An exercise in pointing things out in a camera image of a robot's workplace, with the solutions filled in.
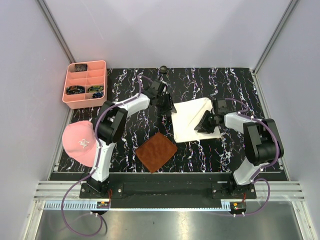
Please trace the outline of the white cloth napkin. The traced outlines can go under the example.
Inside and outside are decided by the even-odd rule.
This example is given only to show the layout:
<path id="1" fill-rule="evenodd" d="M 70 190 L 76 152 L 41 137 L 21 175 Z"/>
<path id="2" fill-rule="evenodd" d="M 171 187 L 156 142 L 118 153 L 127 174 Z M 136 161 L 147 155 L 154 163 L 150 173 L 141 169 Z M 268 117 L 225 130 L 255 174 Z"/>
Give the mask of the white cloth napkin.
<path id="1" fill-rule="evenodd" d="M 218 127 L 214 129 L 213 133 L 200 133 L 195 130 L 205 111 L 210 111 L 213 108 L 209 98 L 203 97 L 173 105 L 177 111 L 177 113 L 171 114 L 173 136 L 176 143 L 221 138 Z"/>

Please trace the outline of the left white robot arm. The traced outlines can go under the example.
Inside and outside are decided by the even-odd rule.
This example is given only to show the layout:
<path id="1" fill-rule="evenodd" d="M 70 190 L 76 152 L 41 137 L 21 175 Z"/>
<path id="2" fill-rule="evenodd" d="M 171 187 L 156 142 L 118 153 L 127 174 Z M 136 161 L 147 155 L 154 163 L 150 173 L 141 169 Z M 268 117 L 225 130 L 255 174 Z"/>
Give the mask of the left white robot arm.
<path id="1" fill-rule="evenodd" d="M 127 118 L 149 106 L 154 106 L 161 115 L 176 113 L 167 84 L 154 80 L 146 88 L 139 87 L 139 92 L 132 97 L 118 102 L 105 101 L 93 124 L 96 137 L 96 155 L 93 167 L 84 179 L 90 192 L 97 198 L 108 193 L 110 163 L 116 143 L 122 138 Z"/>

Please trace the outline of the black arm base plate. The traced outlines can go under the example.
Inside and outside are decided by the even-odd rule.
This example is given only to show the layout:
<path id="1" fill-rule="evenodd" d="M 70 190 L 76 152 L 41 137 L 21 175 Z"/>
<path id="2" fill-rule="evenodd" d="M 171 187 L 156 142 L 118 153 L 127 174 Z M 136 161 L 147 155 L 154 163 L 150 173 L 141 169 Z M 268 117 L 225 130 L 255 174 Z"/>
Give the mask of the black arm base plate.
<path id="1" fill-rule="evenodd" d="M 115 209 L 217 209 L 223 200 L 255 200 L 253 185 L 229 193 L 229 173 L 111 173 L 96 191 L 81 185 L 81 199 L 111 198 Z"/>

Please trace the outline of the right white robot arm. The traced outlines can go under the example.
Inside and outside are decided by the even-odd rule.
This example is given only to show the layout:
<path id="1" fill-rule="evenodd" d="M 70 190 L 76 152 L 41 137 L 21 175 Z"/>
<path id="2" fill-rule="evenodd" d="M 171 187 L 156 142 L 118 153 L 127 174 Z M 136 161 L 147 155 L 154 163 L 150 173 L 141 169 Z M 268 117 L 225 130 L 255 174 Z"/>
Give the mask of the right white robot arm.
<path id="1" fill-rule="evenodd" d="M 251 189 L 261 171 L 283 157 L 284 147 L 273 119 L 245 115 L 249 108 L 233 98 L 213 99 L 211 102 L 212 109 L 203 113 L 194 130 L 212 134 L 216 127 L 224 127 L 243 135 L 245 158 L 224 187 L 228 195 L 236 199 Z"/>

